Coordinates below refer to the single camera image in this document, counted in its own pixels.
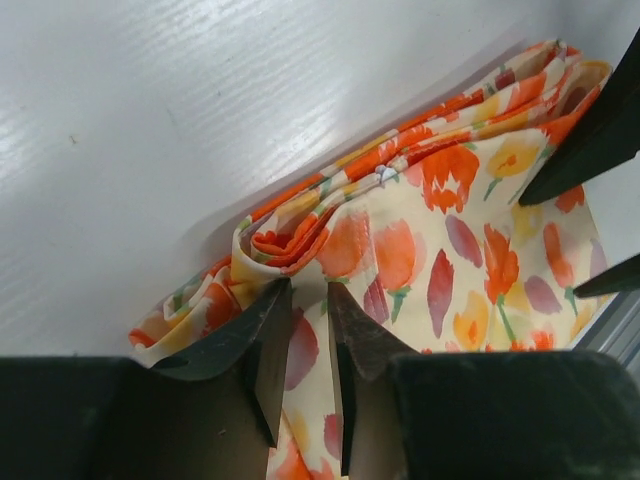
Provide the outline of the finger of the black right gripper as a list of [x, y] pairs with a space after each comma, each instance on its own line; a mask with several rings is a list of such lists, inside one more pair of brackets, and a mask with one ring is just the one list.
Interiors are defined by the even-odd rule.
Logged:
[[605, 270], [574, 289], [578, 298], [629, 292], [640, 287], [640, 254]]
[[639, 151], [639, 36], [604, 89], [518, 199], [543, 203], [635, 157]]

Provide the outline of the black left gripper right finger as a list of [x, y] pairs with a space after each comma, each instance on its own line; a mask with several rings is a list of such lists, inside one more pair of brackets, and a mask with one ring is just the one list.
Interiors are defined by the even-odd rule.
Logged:
[[635, 479], [639, 392], [588, 350], [422, 354], [327, 292], [341, 472], [352, 479]]

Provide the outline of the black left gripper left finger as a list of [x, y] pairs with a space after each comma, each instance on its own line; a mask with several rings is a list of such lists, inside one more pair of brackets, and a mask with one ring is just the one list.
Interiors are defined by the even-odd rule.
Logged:
[[125, 357], [5, 357], [5, 479], [261, 479], [278, 440], [292, 288], [146, 368]]

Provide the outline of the orange floral patterned skirt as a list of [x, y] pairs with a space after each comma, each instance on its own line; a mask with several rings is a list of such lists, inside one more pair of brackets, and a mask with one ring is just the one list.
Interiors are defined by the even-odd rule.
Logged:
[[229, 255], [151, 310], [129, 340], [146, 365], [234, 319], [278, 278], [295, 328], [271, 479], [337, 479], [327, 286], [425, 353], [569, 346], [607, 265], [584, 190], [523, 207], [543, 163], [612, 73], [559, 39], [336, 161], [236, 227]]

